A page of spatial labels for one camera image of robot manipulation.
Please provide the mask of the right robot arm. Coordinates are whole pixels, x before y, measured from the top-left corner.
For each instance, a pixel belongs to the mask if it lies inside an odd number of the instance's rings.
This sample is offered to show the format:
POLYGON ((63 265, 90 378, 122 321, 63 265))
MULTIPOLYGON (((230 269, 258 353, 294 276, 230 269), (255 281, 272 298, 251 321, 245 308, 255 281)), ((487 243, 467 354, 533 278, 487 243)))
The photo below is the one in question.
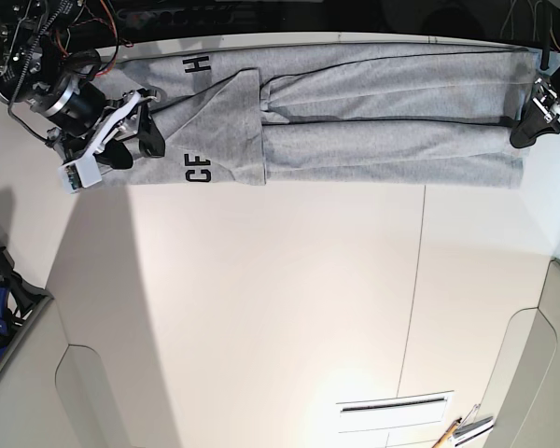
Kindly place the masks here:
POLYGON ((130 100, 107 97, 94 80, 108 74, 116 59, 104 61, 97 49, 71 51, 62 41, 76 27, 101 23, 115 48, 130 43, 119 32, 116 11, 109 1, 96 15, 89 1, 30 1, 14 6, 14 19, 0 30, 0 101, 9 116, 65 162, 97 148, 90 158, 115 170, 128 170, 133 156, 125 143, 135 139, 140 153, 161 158, 165 142, 151 117, 149 106, 157 101, 153 90, 137 90, 138 102, 115 119, 105 136, 98 129, 130 100))

